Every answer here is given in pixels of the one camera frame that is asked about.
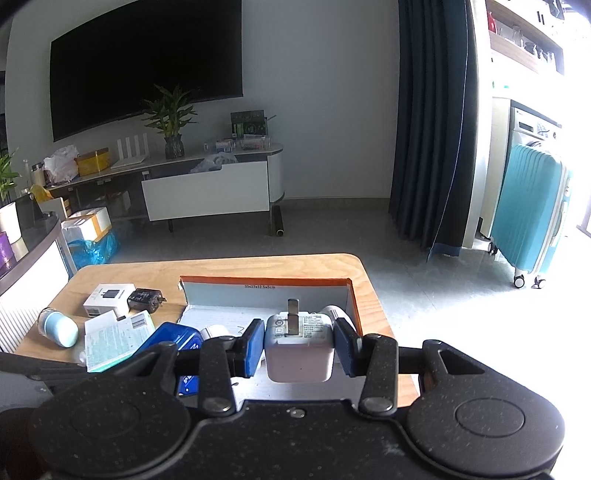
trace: open box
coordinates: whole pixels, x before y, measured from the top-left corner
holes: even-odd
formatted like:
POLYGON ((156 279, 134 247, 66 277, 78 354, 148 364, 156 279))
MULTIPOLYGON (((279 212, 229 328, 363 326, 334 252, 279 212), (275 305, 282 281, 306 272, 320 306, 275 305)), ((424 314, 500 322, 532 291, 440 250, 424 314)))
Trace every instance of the open box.
MULTIPOLYGON (((239 336, 257 318, 265 324, 276 313, 287 310, 288 299, 300 301, 300 311, 319 312, 328 305, 342 308, 361 333, 352 282, 346 278, 240 278, 182 276, 187 307, 179 323, 201 330, 224 325, 239 336)), ((265 362, 254 377, 234 378, 233 390, 240 405, 251 400, 326 400, 349 398, 356 404, 365 377, 349 378, 335 362, 326 382, 284 384, 271 381, 265 362)))

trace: white plastic bag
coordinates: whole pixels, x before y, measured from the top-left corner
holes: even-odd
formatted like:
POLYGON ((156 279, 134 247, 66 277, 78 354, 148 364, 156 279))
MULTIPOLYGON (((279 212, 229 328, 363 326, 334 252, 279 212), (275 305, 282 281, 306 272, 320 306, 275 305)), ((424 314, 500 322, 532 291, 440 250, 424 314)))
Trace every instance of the white plastic bag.
POLYGON ((238 163, 238 159, 230 153, 214 153, 213 155, 208 155, 205 157, 201 162, 199 162, 199 165, 197 165, 195 168, 192 168, 189 173, 221 170, 222 165, 226 165, 228 163, 238 163))
POLYGON ((52 184, 70 181, 78 175, 78 165, 76 163, 78 155, 78 149, 74 145, 68 145, 43 160, 43 169, 49 173, 52 184))

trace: bolt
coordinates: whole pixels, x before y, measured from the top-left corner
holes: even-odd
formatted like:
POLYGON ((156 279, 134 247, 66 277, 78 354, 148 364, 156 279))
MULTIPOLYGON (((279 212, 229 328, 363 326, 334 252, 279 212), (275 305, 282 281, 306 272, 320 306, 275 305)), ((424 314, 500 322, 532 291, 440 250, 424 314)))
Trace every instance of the bolt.
POLYGON ((288 411, 292 419, 302 419, 306 416, 306 411, 301 408, 290 408, 288 411))
POLYGON ((383 415, 394 408, 394 403, 385 397, 368 397, 364 398, 359 406, 361 410, 370 415, 383 415))
POLYGON ((225 398, 210 397, 203 401, 203 408, 209 413, 225 413, 232 408, 232 403, 225 398))

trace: suitcase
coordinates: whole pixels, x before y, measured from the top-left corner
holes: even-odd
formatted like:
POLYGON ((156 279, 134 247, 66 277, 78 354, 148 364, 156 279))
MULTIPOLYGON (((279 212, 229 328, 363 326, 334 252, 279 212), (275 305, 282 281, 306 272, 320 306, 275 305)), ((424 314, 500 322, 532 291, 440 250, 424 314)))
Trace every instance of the suitcase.
POLYGON ((489 253, 500 250, 515 267, 516 288, 525 286, 527 274, 535 275, 538 288, 544 286, 566 220, 571 178, 566 165, 548 152, 526 145, 511 150, 489 253))

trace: television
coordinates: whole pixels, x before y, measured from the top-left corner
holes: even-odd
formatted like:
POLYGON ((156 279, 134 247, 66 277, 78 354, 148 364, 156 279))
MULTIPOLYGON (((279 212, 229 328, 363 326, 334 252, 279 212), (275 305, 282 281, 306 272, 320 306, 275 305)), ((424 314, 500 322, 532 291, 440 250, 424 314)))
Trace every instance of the television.
POLYGON ((51 42, 54 141, 147 110, 242 96, 242 0, 135 0, 51 42))

